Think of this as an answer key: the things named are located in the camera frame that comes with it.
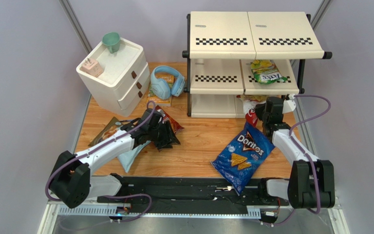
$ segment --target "blue headphones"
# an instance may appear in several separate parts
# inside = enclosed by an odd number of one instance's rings
[[[155,77],[155,73],[159,72],[171,74],[176,78],[171,90],[165,80]],[[171,95],[178,97],[184,90],[185,83],[184,76],[172,67],[158,66],[151,73],[152,91],[162,100],[169,99]]]

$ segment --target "label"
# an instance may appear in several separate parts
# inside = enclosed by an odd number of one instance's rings
[[[260,74],[261,80],[273,80],[273,79],[279,79],[282,76],[280,75],[279,72],[274,72],[271,74]]]
[[[255,151],[260,156],[263,155],[263,150],[261,150],[260,147],[255,143],[252,135],[249,132],[246,133],[246,136],[240,135],[237,141],[243,143],[242,151]]]

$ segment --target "light blue bag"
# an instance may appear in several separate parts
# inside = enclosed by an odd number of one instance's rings
[[[139,154],[139,152],[141,152],[141,150],[150,143],[151,141],[148,140],[144,144],[138,145],[136,148],[132,149],[131,151],[118,155],[118,159],[121,162],[121,165],[125,170],[125,173],[128,173],[130,171],[131,165],[132,163],[134,163],[134,160],[136,156]]]

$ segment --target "checkered pattern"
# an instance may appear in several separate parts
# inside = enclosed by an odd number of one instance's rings
[[[279,38],[279,39],[269,39],[269,38],[259,38],[259,42],[261,45],[312,45],[311,38]]]
[[[223,38],[223,39],[213,39],[213,38],[196,38],[196,45],[247,45],[246,38]]]
[[[277,80],[276,83],[291,83],[291,79],[289,77],[287,77],[288,80],[287,81],[280,81],[280,80]],[[249,82],[250,83],[257,83],[257,81],[255,80],[255,78],[253,76],[249,76]]]
[[[196,75],[196,81],[199,82],[223,82],[223,83],[237,83],[237,76],[199,76]]]

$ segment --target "blue chip bag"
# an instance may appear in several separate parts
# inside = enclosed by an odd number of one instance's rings
[[[246,122],[243,130],[210,163],[240,195],[274,148],[263,133]]]

